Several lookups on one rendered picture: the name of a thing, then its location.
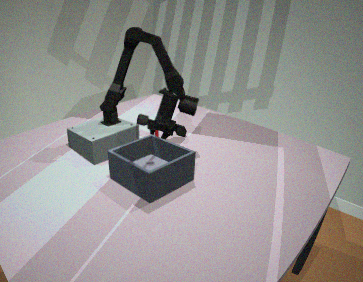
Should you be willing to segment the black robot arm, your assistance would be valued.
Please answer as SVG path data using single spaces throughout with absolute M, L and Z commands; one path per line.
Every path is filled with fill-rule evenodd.
M 194 116 L 197 110 L 199 98 L 185 95 L 183 87 L 184 80 L 173 67 L 172 61 L 164 48 L 161 38 L 157 35 L 146 33 L 140 27 L 131 27 L 125 33 L 124 50 L 121 54 L 116 75 L 108 93 L 105 96 L 105 101 L 100 105 L 104 117 L 104 121 L 101 121 L 100 123 L 106 126 L 121 123 L 121 121 L 118 120 L 118 112 L 115 106 L 118 105 L 118 102 L 124 97 L 124 93 L 127 89 L 124 87 L 124 80 L 134 50 L 140 41 L 152 45 L 164 71 L 166 87 L 168 90 L 164 88 L 159 91 L 163 94 L 160 107 L 175 110 L 179 99 L 180 102 L 177 107 L 179 108 L 179 111 Z M 175 95 L 173 93 L 175 93 Z M 171 116 L 164 117 L 160 112 L 156 115 L 154 123 L 154 129 L 164 133 L 167 133 L 168 130 L 173 131 L 176 125 L 176 121 L 171 120 Z

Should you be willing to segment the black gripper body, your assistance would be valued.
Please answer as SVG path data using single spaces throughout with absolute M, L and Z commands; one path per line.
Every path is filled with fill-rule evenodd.
M 167 109 L 167 108 L 164 108 L 164 107 L 160 107 L 159 106 L 158 111 L 157 111 L 157 114 L 158 114 L 158 112 L 160 112 L 161 115 L 164 116 L 164 117 L 171 116 L 171 119 L 172 119 L 174 110 Z M 144 125 L 144 126 L 147 125 L 148 128 L 152 128 L 152 129 L 154 129 L 154 126 L 155 126 L 154 120 L 149 119 L 149 115 L 142 115 L 142 114 L 138 115 L 137 124 Z M 182 125 L 179 125 L 179 124 L 176 124 L 175 125 L 175 128 L 174 128 L 173 131 L 172 130 L 168 130 L 167 132 L 173 134 L 174 131 L 176 132 L 176 134 L 178 136 L 182 136 L 182 137 L 185 137 L 186 136 L 186 132 L 187 132 L 185 126 L 182 126 Z

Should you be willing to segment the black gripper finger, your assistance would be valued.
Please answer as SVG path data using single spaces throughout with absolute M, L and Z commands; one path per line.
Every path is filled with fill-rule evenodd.
M 162 139 L 166 139 L 166 138 L 167 138 L 167 137 L 169 137 L 169 136 L 173 136 L 173 134 L 168 133 L 168 132 L 167 132 L 167 133 L 164 133 L 164 132 L 163 132 L 163 134 L 162 134 L 161 138 L 162 138 Z
M 147 129 L 149 129 L 149 130 L 150 130 L 150 135 L 151 135 L 151 134 L 152 134 L 152 135 L 154 135 L 155 129 L 148 128 L 148 126 L 147 126 Z

